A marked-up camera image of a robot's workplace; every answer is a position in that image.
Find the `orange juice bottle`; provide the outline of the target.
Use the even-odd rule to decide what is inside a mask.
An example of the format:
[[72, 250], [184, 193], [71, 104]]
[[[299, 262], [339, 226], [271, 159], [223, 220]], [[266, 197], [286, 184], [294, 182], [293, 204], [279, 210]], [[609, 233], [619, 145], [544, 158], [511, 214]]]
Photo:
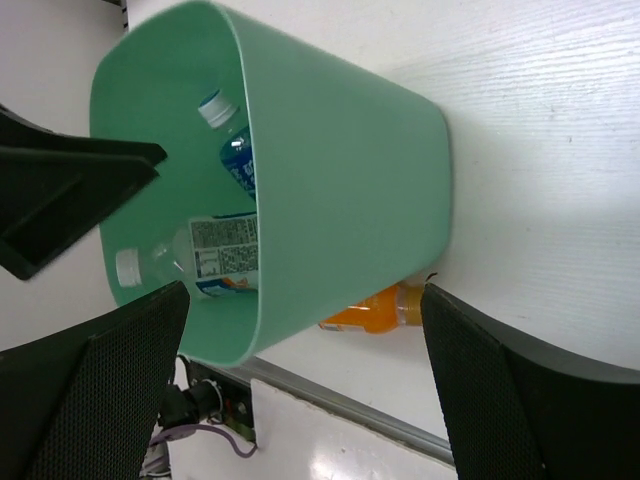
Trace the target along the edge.
[[422, 325], [424, 288], [396, 284], [319, 323], [323, 330], [385, 334], [398, 327]]

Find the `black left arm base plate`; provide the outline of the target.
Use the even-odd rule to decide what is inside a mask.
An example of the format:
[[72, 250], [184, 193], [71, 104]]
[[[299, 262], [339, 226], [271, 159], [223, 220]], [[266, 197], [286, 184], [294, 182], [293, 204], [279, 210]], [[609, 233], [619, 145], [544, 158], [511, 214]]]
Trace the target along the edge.
[[167, 386], [160, 406], [162, 430], [201, 422], [228, 427], [244, 440], [256, 441], [251, 390], [248, 384], [179, 354], [187, 385]]

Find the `blue label clear bottle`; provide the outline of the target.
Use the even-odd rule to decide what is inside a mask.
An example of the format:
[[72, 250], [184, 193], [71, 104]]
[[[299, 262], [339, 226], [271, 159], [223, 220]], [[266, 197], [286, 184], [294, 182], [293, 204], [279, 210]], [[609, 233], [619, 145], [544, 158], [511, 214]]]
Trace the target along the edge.
[[205, 97], [198, 112], [221, 140], [218, 158], [222, 166], [256, 200], [251, 131], [246, 112], [221, 89]]

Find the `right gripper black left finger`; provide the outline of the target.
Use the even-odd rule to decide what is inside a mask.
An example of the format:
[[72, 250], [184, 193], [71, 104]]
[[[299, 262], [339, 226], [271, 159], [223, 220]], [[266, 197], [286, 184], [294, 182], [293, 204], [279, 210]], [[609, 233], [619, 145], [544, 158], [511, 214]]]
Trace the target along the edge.
[[173, 282], [2, 351], [2, 478], [138, 478], [189, 305]]

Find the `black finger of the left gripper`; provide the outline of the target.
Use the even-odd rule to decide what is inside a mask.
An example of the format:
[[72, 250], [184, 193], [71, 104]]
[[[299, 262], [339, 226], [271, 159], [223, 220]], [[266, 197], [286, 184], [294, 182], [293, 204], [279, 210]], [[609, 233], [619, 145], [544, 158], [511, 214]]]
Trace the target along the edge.
[[158, 144], [70, 136], [1, 109], [1, 265], [28, 281], [154, 181]]

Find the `white orange label clear bottle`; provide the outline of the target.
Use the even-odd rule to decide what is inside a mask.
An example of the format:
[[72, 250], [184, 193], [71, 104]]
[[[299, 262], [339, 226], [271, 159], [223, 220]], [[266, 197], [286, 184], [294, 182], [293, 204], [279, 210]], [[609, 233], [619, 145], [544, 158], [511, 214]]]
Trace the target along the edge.
[[258, 263], [255, 212], [192, 218], [167, 240], [122, 249], [115, 255], [121, 287], [179, 280], [200, 298], [257, 291]]

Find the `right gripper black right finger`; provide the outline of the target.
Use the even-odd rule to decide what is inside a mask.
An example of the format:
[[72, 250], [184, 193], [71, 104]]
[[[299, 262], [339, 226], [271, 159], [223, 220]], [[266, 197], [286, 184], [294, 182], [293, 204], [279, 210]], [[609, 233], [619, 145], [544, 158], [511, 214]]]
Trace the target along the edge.
[[638, 478], [638, 371], [545, 342], [431, 282], [421, 315], [459, 478]]

